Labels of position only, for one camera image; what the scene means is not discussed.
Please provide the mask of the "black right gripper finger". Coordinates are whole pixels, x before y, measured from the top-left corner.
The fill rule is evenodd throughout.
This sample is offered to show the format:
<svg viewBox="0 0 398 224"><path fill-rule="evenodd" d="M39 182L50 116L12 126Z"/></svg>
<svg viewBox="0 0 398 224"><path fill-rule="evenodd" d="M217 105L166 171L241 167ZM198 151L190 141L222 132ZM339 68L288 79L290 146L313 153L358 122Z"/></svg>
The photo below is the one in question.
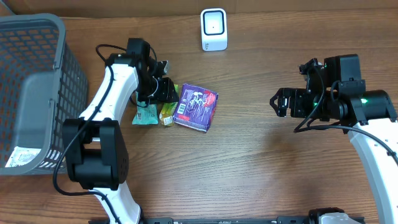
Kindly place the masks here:
<svg viewBox="0 0 398 224"><path fill-rule="evenodd" d="M287 108L289 107L288 98L271 98L270 105L279 117L287 116Z"/></svg>
<svg viewBox="0 0 398 224"><path fill-rule="evenodd" d="M289 88L279 88L271 100L276 100L282 97L289 98Z"/></svg>

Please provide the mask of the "teal snack packet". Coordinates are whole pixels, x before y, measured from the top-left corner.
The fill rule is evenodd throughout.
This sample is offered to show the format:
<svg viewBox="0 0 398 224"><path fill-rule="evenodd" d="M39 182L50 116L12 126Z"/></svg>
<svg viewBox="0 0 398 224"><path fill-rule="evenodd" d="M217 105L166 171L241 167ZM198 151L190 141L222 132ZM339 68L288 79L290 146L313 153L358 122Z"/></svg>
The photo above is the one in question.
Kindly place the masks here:
<svg viewBox="0 0 398 224"><path fill-rule="evenodd" d="M138 95L135 95L136 100L130 98L131 102L137 106L136 115L133 118L133 125L150 125L158 124L157 105L149 104L149 101L139 101Z"/></svg>

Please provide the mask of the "green yellow snack packet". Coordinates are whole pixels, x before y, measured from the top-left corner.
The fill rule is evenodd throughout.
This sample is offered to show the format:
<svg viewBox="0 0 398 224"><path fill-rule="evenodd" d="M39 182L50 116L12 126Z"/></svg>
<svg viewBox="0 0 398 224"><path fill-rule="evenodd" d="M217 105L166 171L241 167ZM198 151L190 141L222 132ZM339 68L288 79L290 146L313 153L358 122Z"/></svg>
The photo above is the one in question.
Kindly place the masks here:
<svg viewBox="0 0 398 224"><path fill-rule="evenodd" d="M159 121L164 126L174 125L174 111L178 105L178 102L164 103L159 114Z"/></svg>

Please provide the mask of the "purple Carefree package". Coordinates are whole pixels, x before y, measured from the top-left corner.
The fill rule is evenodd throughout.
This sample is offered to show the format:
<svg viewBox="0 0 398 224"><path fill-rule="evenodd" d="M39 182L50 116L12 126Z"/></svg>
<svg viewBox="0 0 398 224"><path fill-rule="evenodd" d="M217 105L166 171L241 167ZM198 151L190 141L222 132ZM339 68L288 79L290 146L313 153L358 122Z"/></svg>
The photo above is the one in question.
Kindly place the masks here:
<svg viewBox="0 0 398 224"><path fill-rule="evenodd" d="M174 111L174 123L206 133L211 126L217 102L217 92L184 83Z"/></svg>

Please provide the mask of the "white tube with gold cap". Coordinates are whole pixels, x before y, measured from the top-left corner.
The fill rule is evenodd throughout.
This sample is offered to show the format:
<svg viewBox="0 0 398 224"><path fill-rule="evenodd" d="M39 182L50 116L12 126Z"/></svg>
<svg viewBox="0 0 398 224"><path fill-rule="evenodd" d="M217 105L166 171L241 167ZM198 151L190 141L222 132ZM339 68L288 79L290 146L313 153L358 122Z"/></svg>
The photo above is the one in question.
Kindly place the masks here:
<svg viewBox="0 0 398 224"><path fill-rule="evenodd" d="M40 151L41 149L16 146L6 162L5 168L24 166L35 159Z"/></svg>

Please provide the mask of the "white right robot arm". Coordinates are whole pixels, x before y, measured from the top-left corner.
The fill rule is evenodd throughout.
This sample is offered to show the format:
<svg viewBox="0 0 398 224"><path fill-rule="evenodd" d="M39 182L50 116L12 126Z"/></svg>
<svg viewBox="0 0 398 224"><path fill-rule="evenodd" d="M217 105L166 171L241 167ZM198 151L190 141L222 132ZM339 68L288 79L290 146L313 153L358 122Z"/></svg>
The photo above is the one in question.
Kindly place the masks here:
<svg viewBox="0 0 398 224"><path fill-rule="evenodd" d="M305 88L280 88L270 99L279 117L302 122L295 133L340 129L366 172L380 223L397 223L397 111L384 90L367 90L356 54L299 66Z"/></svg>

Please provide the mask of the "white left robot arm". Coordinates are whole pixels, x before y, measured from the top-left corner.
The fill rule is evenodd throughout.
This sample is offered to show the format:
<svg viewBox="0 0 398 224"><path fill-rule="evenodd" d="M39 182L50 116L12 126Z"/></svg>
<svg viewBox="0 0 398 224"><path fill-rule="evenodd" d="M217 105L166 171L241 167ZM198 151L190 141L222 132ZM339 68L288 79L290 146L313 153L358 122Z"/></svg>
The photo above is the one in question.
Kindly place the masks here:
<svg viewBox="0 0 398 224"><path fill-rule="evenodd" d="M126 182L129 157L119 123L132 95L150 106L175 103L178 93L167 77L168 61L159 61L144 39L130 38L120 53L103 61L104 80L93 101L78 118L63 122L60 161L83 189L76 195L94 195L107 223L144 223Z"/></svg>

